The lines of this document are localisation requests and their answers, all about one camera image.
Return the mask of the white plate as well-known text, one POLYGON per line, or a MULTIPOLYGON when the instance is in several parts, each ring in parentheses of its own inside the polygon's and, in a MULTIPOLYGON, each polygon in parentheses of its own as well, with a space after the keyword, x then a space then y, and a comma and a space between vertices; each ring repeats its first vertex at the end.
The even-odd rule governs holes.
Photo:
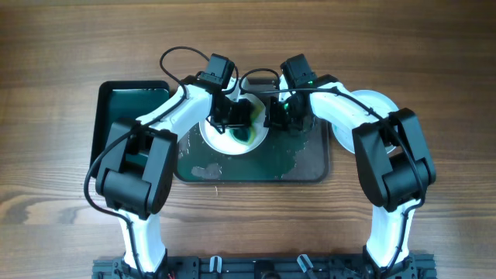
POLYGON ((249 145, 237 143, 228 132, 228 128, 223 134, 220 134, 214 127, 212 127, 207 120, 199 123, 199 129, 203 140, 215 151, 224 153, 226 155, 241 155, 249 153, 258 147, 266 138, 269 129, 264 127, 265 120, 265 105, 255 95, 245 94, 239 97, 239 100, 245 98, 260 108, 261 112, 254 124, 255 138, 249 145))

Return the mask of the green and yellow sponge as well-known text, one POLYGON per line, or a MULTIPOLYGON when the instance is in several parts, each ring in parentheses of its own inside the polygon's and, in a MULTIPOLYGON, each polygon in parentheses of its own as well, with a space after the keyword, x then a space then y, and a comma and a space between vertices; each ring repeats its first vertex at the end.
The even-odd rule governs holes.
POLYGON ((251 144, 256 135, 254 124, 260 112, 259 107, 246 99, 236 103, 229 113, 229 135, 237 143, 251 144))

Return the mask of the pale blue plate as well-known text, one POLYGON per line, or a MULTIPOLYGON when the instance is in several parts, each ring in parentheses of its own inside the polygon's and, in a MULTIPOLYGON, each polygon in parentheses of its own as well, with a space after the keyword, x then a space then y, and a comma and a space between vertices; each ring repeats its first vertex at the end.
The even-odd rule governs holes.
MULTIPOLYGON (((350 94, 366 107, 372 108, 384 119, 388 117, 390 112, 399 110, 399 107, 389 97, 377 91, 357 90, 350 94)), ((344 120, 342 125, 332 123, 331 126, 334 136, 341 146, 347 151, 355 153, 352 130, 363 123, 377 122, 378 119, 359 108, 354 102, 348 101, 348 103, 355 106, 353 112, 346 112, 344 118, 339 118, 339 120, 344 120)))

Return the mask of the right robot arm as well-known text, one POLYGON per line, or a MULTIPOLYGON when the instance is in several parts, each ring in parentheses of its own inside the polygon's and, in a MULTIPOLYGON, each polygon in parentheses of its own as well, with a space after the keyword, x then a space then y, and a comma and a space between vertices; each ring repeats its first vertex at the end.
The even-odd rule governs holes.
POLYGON ((266 126, 301 129, 312 115, 337 129, 354 154, 360 186, 373 206, 364 256, 378 278, 407 267, 408 236, 415 210, 425 204, 436 169, 416 114, 376 91, 349 91, 330 74, 318 76, 305 55, 281 64, 266 126))

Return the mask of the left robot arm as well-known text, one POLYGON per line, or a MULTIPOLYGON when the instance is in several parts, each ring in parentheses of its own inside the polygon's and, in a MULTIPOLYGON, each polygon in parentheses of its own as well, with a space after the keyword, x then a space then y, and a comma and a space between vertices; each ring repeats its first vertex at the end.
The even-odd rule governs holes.
POLYGON ((84 193, 89 193, 94 178, 95 190, 106 202, 104 208, 93 201, 89 205, 119 219, 126 276, 169 275, 158 213, 171 190, 179 140, 202 120, 220 134, 251 125, 251 105, 229 98, 239 87, 236 65, 218 54, 207 61, 204 71, 180 80, 177 93, 152 112, 113 122, 104 150, 91 162, 84 179, 84 193))

